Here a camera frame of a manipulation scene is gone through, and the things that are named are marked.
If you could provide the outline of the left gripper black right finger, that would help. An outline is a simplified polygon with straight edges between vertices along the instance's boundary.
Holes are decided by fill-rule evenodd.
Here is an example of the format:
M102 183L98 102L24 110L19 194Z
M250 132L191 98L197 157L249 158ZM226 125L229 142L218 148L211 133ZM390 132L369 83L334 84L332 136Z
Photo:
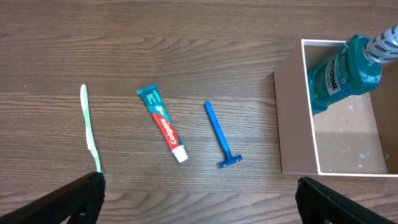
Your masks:
M304 224L394 224L310 177L298 180L295 201Z

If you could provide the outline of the blue disposable razor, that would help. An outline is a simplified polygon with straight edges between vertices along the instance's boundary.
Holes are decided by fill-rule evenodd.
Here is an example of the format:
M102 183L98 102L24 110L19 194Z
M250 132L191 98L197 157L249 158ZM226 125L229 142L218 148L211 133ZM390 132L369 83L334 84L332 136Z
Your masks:
M218 119L217 119L217 117L215 115L215 112L213 110L213 107L212 107L211 103L209 101L206 101L204 103L204 107L205 107L206 113L208 115L208 118L210 120L210 123L212 125L212 128L213 128L213 130L215 132L215 135L216 135L216 137L218 139L218 142L219 142L219 144L220 144L220 146L221 146L221 148L222 148L222 150L223 150L223 152L225 154L225 160L221 161L218 164L219 168L222 169L222 168L225 168L227 166L230 166L230 165L232 165L232 164L234 164L236 162L239 162L239 161L243 160L243 157L241 155L232 156L232 153L229 150L228 142L227 142L227 140L226 140L226 138L225 138L225 136L223 134L222 128L221 128L221 126L220 126L220 124L218 122Z

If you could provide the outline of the blue mouthwash bottle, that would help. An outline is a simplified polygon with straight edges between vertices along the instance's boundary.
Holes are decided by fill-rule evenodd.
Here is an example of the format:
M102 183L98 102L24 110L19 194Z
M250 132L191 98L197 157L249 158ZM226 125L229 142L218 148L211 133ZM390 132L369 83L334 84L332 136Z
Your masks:
M373 38L352 36L336 55L307 72L312 114L351 95L375 90L383 67L396 60L396 25Z

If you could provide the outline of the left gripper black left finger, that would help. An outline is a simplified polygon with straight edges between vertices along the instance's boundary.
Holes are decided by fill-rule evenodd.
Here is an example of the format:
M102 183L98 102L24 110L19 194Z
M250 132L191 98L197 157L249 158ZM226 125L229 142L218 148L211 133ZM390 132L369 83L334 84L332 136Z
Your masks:
M1 223L96 223L105 198L102 172L90 172L1 217Z

